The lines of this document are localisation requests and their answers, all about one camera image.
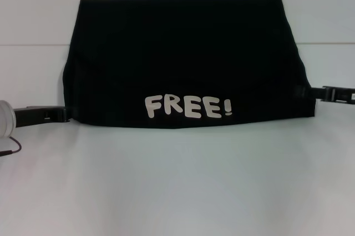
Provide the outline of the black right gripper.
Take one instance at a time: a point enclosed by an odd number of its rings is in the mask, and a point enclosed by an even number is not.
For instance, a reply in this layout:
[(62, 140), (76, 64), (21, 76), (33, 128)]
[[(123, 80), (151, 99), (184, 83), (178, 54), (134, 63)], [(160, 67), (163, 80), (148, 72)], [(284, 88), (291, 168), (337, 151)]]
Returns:
[(297, 86), (293, 97), (297, 99), (321, 100), (325, 102), (355, 102), (355, 89)]

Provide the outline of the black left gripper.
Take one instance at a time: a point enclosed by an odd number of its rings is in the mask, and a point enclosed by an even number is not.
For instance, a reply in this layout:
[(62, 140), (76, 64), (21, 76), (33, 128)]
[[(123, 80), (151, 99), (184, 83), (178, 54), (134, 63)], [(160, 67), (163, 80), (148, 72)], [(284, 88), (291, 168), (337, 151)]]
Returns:
[(16, 128), (48, 123), (69, 122), (72, 108), (68, 106), (31, 106), (14, 110)]

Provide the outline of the black shirt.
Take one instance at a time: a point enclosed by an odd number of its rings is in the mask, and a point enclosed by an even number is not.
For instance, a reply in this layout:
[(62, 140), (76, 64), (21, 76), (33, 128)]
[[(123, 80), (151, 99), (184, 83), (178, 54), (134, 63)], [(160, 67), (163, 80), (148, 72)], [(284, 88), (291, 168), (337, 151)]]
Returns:
[(73, 119), (176, 129), (312, 117), (282, 0), (81, 0), (63, 71)]

